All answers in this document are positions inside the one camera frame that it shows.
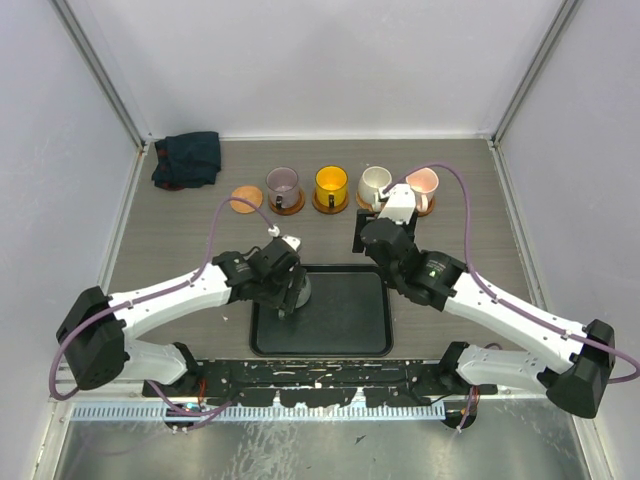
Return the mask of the dark wooden coaster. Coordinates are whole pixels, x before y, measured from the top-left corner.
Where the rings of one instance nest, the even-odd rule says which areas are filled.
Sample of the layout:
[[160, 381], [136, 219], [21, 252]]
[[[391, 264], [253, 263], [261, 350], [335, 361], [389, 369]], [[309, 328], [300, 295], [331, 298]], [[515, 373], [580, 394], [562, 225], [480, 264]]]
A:
[[429, 215], [435, 208], [434, 197], [428, 197], [427, 195], [421, 195], [417, 198], [416, 213], [419, 217], [425, 217]]
[[280, 216], [291, 216], [298, 213], [305, 205], [305, 193], [303, 190], [298, 191], [298, 197], [295, 202], [283, 194], [278, 194], [274, 198], [268, 199], [268, 206], [272, 212]]
[[346, 197], [345, 197], [345, 199], [344, 199], [344, 201], [343, 201], [340, 205], [338, 205], [338, 206], [328, 207], [328, 206], [323, 205], [323, 204], [318, 200], [317, 193], [316, 193], [316, 192], [313, 192], [313, 196], [312, 196], [312, 204], [313, 204], [313, 207], [314, 207], [318, 212], [320, 212], [320, 213], [322, 213], [322, 214], [326, 214], [326, 215], [334, 215], [334, 214], [338, 214], [338, 213], [340, 213], [340, 212], [344, 211], [344, 210], [347, 208], [347, 206], [348, 206], [348, 204], [349, 204], [349, 197], [348, 197], [348, 196], [346, 196]]

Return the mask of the purple mug black handle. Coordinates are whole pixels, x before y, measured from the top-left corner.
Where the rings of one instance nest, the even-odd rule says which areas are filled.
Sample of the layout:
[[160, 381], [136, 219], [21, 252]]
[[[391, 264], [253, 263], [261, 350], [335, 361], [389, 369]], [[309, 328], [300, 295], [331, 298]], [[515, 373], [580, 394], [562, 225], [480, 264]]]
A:
[[300, 195], [299, 176], [290, 167], [277, 167], [266, 177], [269, 201], [277, 210], [294, 207]]

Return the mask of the white speckled mug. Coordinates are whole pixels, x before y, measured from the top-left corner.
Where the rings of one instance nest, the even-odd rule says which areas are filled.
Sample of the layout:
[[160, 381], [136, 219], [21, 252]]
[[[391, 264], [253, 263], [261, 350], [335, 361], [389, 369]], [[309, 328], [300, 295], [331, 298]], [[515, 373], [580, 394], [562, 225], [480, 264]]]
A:
[[373, 205], [375, 194], [381, 188], [386, 188], [391, 181], [392, 175], [389, 170], [381, 166], [370, 166], [363, 171], [356, 193], [359, 193], [365, 202]]

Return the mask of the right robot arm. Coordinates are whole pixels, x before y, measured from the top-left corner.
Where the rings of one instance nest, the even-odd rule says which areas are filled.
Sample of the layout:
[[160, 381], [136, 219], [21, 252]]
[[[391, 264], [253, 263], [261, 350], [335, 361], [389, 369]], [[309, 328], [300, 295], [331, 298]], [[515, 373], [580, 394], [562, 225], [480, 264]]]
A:
[[557, 317], [490, 286], [462, 261], [419, 249], [407, 225], [358, 210], [353, 252], [380, 268], [387, 287], [414, 304], [473, 321], [518, 345], [493, 350], [467, 342], [449, 345], [437, 381], [452, 394], [502, 385], [545, 395], [575, 416], [596, 416], [615, 359], [613, 328]]

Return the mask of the grey stoneware mug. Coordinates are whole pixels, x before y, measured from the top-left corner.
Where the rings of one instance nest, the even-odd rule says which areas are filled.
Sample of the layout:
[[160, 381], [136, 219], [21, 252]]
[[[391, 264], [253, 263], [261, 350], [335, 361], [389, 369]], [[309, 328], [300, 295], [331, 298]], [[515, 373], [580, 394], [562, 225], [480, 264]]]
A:
[[295, 310], [302, 308], [309, 301], [311, 297], [311, 290], [311, 282], [307, 274], [304, 274], [297, 287], [295, 287], [294, 284], [291, 284], [288, 290], [288, 295], [294, 295], [295, 300], [293, 303], [288, 303], [290, 306], [289, 310], [284, 308], [280, 308], [278, 310], [278, 318], [284, 319], [291, 315]]

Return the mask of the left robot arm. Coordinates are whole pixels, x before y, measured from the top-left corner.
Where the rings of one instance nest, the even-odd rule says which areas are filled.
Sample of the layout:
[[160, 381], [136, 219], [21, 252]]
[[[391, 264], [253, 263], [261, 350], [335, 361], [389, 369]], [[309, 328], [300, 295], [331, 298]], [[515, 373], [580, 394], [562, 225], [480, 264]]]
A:
[[150, 287], [110, 295], [100, 287], [84, 290], [56, 333], [77, 390], [124, 378], [191, 395], [200, 372], [188, 348], [148, 343], [143, 335], [188, 314], [240, 301], [292, 313], [308, 298], [300, 249], [299, 238], [285, 235], [247, 253], [223, 252], [194, 272]]

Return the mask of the light orange coaster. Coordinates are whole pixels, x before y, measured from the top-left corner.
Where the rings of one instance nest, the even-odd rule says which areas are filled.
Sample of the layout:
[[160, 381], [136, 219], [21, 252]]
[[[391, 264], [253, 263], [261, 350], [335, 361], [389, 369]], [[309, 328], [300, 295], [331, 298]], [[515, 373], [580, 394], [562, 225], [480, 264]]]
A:
[[261, 207], [263, 203], [263, 193], [255, 185], [243, 185], [236, 188], [232, 194], [234, 200], [230, 202], [233, 211], [239, 214], [250, 214], [256, 207]]

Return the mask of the yellow mug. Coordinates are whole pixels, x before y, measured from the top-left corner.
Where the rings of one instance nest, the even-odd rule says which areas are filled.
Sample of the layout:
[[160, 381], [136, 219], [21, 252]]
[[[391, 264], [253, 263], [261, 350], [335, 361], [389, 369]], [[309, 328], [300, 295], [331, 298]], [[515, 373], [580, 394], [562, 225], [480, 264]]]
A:
[[315, 176], [315, 195], [322, 207], [336, 209], [345, 203], [348, 195], [347, 172], [338, 166], [325, 166]]

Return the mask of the woven rattan coaster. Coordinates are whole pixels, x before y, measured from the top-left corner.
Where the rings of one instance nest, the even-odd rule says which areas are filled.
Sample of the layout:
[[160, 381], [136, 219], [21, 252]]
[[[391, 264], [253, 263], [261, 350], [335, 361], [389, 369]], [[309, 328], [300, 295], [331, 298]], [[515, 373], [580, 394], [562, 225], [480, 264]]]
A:
[[359, 207], [360, 207], [361, 209], [365, 209], [365, 210], [367, 210], [367, 211], [369, 211], [369, 212], [373, 212], [373, 213], [378, 213], [378, 210], [375, 210], [373, 205], [371, 205], [371, 204], [369, 204], [369, 203], [365, 202], [365, 201], [361, 198], [361, 196], [359, 195], [359, 193], [356, 193], [356, 201], [357, 201], [357, 203], [358, 203], [358, 205], [359, 205]]

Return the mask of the pink ceramic mug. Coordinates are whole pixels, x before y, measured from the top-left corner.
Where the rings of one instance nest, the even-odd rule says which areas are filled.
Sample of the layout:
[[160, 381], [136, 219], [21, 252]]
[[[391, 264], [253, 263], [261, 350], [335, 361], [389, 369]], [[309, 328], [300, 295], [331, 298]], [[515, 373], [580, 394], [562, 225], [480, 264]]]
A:
[[439, 177], [430, 168], [421, 168], [406, 176], [406, 183], [414, 193], [416, 203], [421, 195], [435, 198], [435, 192], [439, 186]]

